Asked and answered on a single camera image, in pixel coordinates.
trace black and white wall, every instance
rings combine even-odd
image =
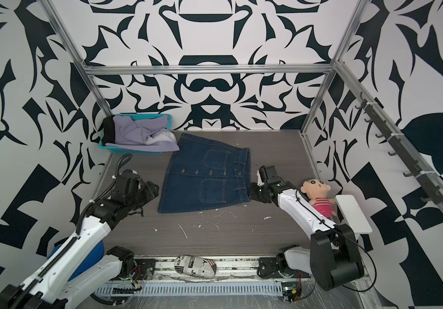
[[[345,64],[443,178],[443,0],[373,0]],[[443,215],[356,105],[336,77],[307,132],[322,177],[369,218],[383,303],[443,308]]]
[[[0,0],[0,291],[74,231],[108,156],[102,119],[39,4]]]
[[[357,0],[58,0],[94,66],[330,63]],[[178,130],[300,128],[322,74],[97,76],[113,113]]]

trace laundry basket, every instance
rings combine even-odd
[[[120,114],[120,116],[131,116],[132,120],[140,120],[140,119],[153,119],[158,118],[162,116],[168,116],[168,127],[167,130],[170,130],[170,125],[172,124],[172,116],[170,114]],[[140,151],[140,150],[132,150],[132,149],[125,149],[121,147],[115,147],[115,146],[104,146],[101,143],[99,144],[100,148],[108,149],[113,153],[116,154],[152,154],[152,153],[163,153],[163,152],[157,152],[157,151]]]

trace lavender garment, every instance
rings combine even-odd
[[[115,143],[106,145],[140,151],[177,151],[175,135],[166,129],[168,117],[132,120],[130,116],[115,115]]]

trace white scrap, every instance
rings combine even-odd
[[[184,229],[182,228],[182,226],[180,224],[177,223],[177,225],[181,228],[182,232],[184,232]]]

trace denim skirt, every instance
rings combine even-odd
[[[172,154],[160,196],[159,213],[183,213],[249,201],[251,153],[183,133]]]

